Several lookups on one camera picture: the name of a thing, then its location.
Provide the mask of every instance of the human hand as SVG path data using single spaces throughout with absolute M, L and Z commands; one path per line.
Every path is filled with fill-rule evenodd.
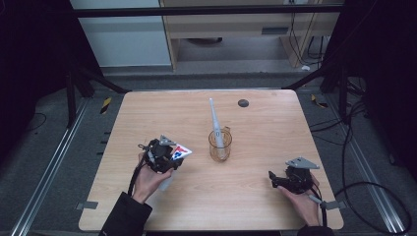
M 143 153 L 139 154 L 139 161 L 141 161 L 143 155 Z M 136 178 L 132 198 L 143 204 L 156 191 L 162 181 L 171 177 L 172 171 L 174 171 L 173 168 L 163 174 L 155 173 L 147 164 L 144 165 L 139 172 L 138 178 Z
M 312 174 L 313 182 L 316 186 L 319 186 L 319 181 L 317 181 L 316 177 Z M 313 195 L 313 191 L 309 190 L 303 194 L 296 195 L 289 192 L 282 186 L 278 186 L 279 192 L 281 192 L 291 203 L 294 205 L 295 210 L 297 211 L 298 215 L 304 219 L 308 226 L 319 226 L 319 205 L 313 202 L 309 195 Z

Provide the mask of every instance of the table top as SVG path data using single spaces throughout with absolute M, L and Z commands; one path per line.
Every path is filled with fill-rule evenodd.
M 220 126 L 230 127 L 230 157 L 209 156 L 212 131 L 209 98 Z M 240 107 L 246 99 L 249 106 Z M 138 164 L 138 144 L 164 135 L 193 153 L 165 191 L 147 204 L 153 212 L 147 231 L 290 230 L 304 222 L 292 204 L 273 188 L 268 171 L 285 177 L 285 161 L 299 156 L 318 164 L 311 170 L 323 199 L 334 200 L 297 94 L 286 89 L 132 91 L 125 95 L 89 193 L 96 209 L 85 208 L 79 226 L 100 230 L 121 192 L 127 192 Z M 338 209 L 328 211 L 328 226 L 340 229 Z

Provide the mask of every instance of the black cable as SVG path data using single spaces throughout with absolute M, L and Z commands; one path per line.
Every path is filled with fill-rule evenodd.
M 320 68 L 320 64 L 323 62 L 322 57 L 323 57 L 323 41 L 324 41 L 324 38 L 325 37 L 322 36 L 319 53 L 311 53 L 310 52 L 310 48 L 311 48 L 311 46 L 313 44 L 313 41 L 315 39 L 313 36 L 312 36 L 312 39 L 310 40 L 309 47 L 307 49 L 307 55 L 309 56 L 309 58 L 314 59 L 314 60 L 318 60 L 318 63 L 317 63 L 318 69 Z
M 345 153 L 346 153 L 346 147 L 347 147 L 347 143 L 348 143 L 348 137 L 349 137 L 349 134 L 352 132 L 352 125 L 351 125 L 351 115 L 353 114 L 353 111 L 355 110 L 355 106 L 353 106 L 352 107 L 352 109 L 351 109 L 351 111 L 350 111 L 350 114 L 348 115 L 348 117 L 349 117 L 349 122 L 347 123 L 348 124 L 348 130 L 347 130 L 347 134 L 346 134 L 346 138 L 345 138 L 345 141 L 344 141 L 344 144 L 343 144 L 343 148 L 342 148 L 342 160 L 341 160 L 341 164 L 342 164 L 342 168 L 341 168 L 341 175 L 342 175 L 342 189 L 341 190 L 339 190 L 335 195 L 337 196 L 337 195 L 339 195 L 340 193 L 343 193 L 344 194 L 344 197 L 345 197 L 345 199 L 346 199 L 346 202 L 348 203 L 348 205 L 349 205 L 349 207 L 352 209 L 352 211 L 353 211 L 353 213 L 356 215 L 356 216 L 358 216 L 363 222 L 365 222 L 368 226 L 370 226 L 371 228 L 373 228 L 373 229 L 375 229 L 375 230 L 377 230 L 377 231 L 379 231 L 379 232 L 381 232 L 381 233 L 384 233 L 384 234 L 387 234 L 387 235 L 403 235 L 403 234 L 405 234 L 405 233 L 407 233 L 410 229 L 411 229 L 411 226 L 412 226 L 412 217 L 411 217 L 411 214 L 409 213 L 409 211 L 406 209 L 406 207 L 405 207 L 405 205 L 404 205 L 404 203 L 401 201 L 401 199 L 399 198 L 399 197 L 397 197 L 392 191 L 390 191 L 388 188 L 386 188 L 386 187 L 384 187 L 384 186 L 382 186 L 382 185 L 379 185 L 379 184 L 376 184 L 376 183 L 372 183 L 372 182 L 358 182 L 358 183 L 353 183 L 353 184 L 350 184 L 350 185 L 347 185 L 346 186 L 346 179 L 345 179 Z M 374 185 L 374 186 L 378 186 L 378 187 L 380 187 L 380 188 L 383 188 L 383 189 L 385 189 L 392 197 L 394 197 L 395 198 L 395 200 L 401 205 L 401 207 L 404 209 L 404 211 L 406 212 L 406 214 L 407 214 L 407 216 L 408 216 L 408 226 L 406 227 L 406 229 L 405 230 L 403 230 L 403 231 L 400 231 L 400 232 L 396 232 L 396 233 L 392 233 L 392 232 L 389 232 L 389 231 L 386 231 L 386 230 L 383 230 L 383 229 L 381 229 L 381 228 L 379 228 L 379 227 L 377 227 L 377 226 L 375 226 L 375 225 L 373 225 L 372 223 L 370 223 L 368 220 L 366 220 L 362 215 L 360 215 L 358 212 L 357 212 L 357 210 L 355 209 L 355 207 L 353 206 L 353 204 L 350 202 L 350 200 L 349 200 L 349 197 L 348 197 L 348 195 L 347 195 L 347 189 L 349 189 L 349 188 L 351 188 L 351 187 L 354 187 L 354 186 L 357 186 L 357 185 L 363 185 L 363 184 L 369 184 L 369 185 Z
M 316 183 L 313 182 L 313 185 L 317 188 L 317 191 L 314 188 L 311 188 L 310 190 L 313 192 L 315 197 L 319 199 L 320 201 L 323 200 L 322 198 L 322 192 L 319 189 L 319 186 L 317 186 Z M 326 207 L 324 205 L 320 205 L 320 209 L 322 210 L 322 223 L 324 227 L 328 227 L 328 213 L 326 212 Z
M 318 64 L 319 62 L 307 62 L 303 59 L 303 55 L 301 55 L 301 49 L 300 49 L 300 46 L 299 46 L 299 43 L 298 43 L 298 40 L 297 40 L 297 36 L 295 35 L 295 31 L 294 31 L 294 22 L 295 22 L 295 13 L 291 13 L 291 29 L 290 29 L 290 32 L 289 32 L 289 44 L 290 44 L 293 52 L 295 53 L 295 56 L 297 57 L 298 62 L 300 64 L 304 65 L 304 66 L 310 66 L 310 65 Z M 294 40 L 295 40 L 295 43 L 297 45 L 298 52 L 295 50 L 295 48 L 292 44 L 292 41 L 291 41 L 292 34 L 294 35 Z
M 46 115 L 45 114 L 43 114 L 43 113 L 40 113 L 40 112 L 36 112 L 36 113 L 34 113 L 35 115 L 41 115 L 41 116 L 43 116 L 43 121 L 39 124 L 39 125 L 37 125 L 37 126 L 35 126 L 35 127 L 33 127 L 33 128 L 29 128 L 29 129 L 27 129 L 26 130 L 26 132 L 30 132 L 30 131 L 34 131 L 34 130 L 36 130 L 37 128 L 39 128 L 39 127 L 41 127 L 43 124 L 45 124 L 45 122 L 46 122 Z
M 357 114 L 359 114 L 359 113 L 361 113 L 361 112 L 365 111 L 365 109 L 363 109 L 363 110 L 359 110 L 359 111 L 355 111 L 355 109 L 353 109 L 353 108 L 352 108 L 352 114 L 350 115 L 351 117 L 355 117 Z M 340 124 L 340 123 L 343 121 L 343 119 L 334 118 L 334 119 L 331 119 L 331 120 L 327 120 L 327 121 L 324 121 L 324 122 L 320 122 L 320 123 L 317 123 L 317 124 L 311 125 L 311 126 L 309 126 L 309 127 L 310 127 L 310 128 L 312 128 L 312 127 L 315 127 L 315 126 L 323 125 L 323 124 L 328 123 L 328 122 L 331 122 L 331 121 L 337 121 L 337 122 L 336 122 L 336 123 L 333 123 L 333 124 L 331 124 L 331 125 L 329 125 L 329 126 L 327 126 L 327 127 L 321 128 L 321 129 L 311 130 L 310 132 L 311 132 L 311 133 L 314 133 L 314 132 L 320 132 L 320 131 L 325 131 L 325 130 L 328 130 L 328 129 L 330 129 L 330 128 L 332 128 L 332 127 L 334 127 L 334 126 L 336 126 L 336 125 Z
M 139 173 L 141 172 L 142 167 L 144 167 L 146 165 L 146 163 L 144 164 L 144 161 L 145 161 L 145 155 L 142 156 L 141 161 L 136 166 L 135 171 L 133 172 L 132 179 L 131 179 L 130 184 L 129 184 L 129 191 L 128 191 L 128 195 L 130 197 L 132 197 L 133 188 L 135 186 L 136 179 L 138 178 Z
M 313 137 L 314 137 L 314 138 L 317 138 L 317 139 L 320 139 L 320 140 L 323 140 L 323 141 L 328 142 L 328 143 L 333 144 L 333 145 L 343 146 L 343 144 L 339 144 L 339 143 L 336 143 L 336 142 L 333 142 L 333 141 L 330 141 L 330 140 L 324 139 L 324 138 L 319 137 L 319 136 L 313 136 Z

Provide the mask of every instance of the glass cup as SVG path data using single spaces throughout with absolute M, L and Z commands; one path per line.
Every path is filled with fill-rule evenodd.
M 209 154 L 211 158 L 218 162 L 225 161 L 230 155 L 230 149 L 232 144 L 232 135 L 230 134 L 230 128 L 224 127 L 221 129 L 221 136 L 223 137 L 223 147 L 218 147 L 215 141 L 215 134 L 211 132 L 208 136 L 209 142 Z

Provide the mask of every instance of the sleeve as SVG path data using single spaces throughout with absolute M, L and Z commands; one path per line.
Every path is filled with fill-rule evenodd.
M 122 193 L 107 217 L 99 236 L 142 235 L 152 208 Z
M 297 236 L 334 236 L 333 231 L 325 226 L 304 226 Z

